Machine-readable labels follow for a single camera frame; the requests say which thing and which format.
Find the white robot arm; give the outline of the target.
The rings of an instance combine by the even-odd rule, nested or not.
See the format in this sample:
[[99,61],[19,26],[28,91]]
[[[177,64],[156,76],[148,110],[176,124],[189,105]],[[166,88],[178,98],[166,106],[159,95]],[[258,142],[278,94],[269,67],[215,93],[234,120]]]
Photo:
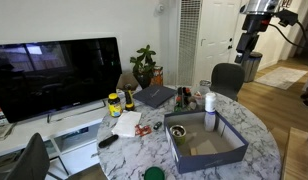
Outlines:
[[245,33],[241,35],[236,47],[235,63],[241,64],[249,58],[258,41],[258,33],[267,30],[278,2],[279,0],[249,0],[241,7],[240,13],[246,15],[242,26]]

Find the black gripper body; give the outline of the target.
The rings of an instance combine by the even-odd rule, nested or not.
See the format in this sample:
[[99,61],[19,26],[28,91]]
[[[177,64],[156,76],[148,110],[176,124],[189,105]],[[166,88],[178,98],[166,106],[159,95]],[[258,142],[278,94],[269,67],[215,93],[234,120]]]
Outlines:
[[270,14],[248,14],[246,16],[242,26],[245,33],[241,35],[236,47],[235,63],[241,64],[249,58],[258,41],[258,33],[267,30],[270,20]]

